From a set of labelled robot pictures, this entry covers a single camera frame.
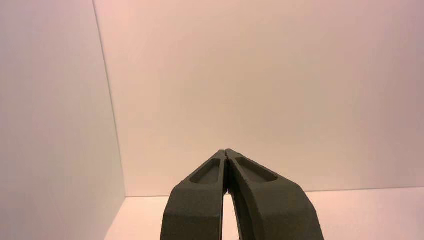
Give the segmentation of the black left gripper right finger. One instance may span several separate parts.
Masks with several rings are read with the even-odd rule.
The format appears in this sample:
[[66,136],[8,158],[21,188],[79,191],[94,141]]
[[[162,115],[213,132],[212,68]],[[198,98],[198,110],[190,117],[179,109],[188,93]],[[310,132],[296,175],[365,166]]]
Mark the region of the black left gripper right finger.
[[297,183],[230,148],[225,153],[239,239],[324,239],[316,209]]

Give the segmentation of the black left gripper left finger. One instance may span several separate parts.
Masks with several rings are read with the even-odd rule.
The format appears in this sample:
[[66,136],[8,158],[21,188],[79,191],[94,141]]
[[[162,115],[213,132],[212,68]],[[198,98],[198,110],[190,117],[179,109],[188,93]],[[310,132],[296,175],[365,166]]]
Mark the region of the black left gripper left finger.
[[226,161],[226,152],[218,150],[173,188],[163,213],[160,239],[222,239],[223,201],[228,191]]

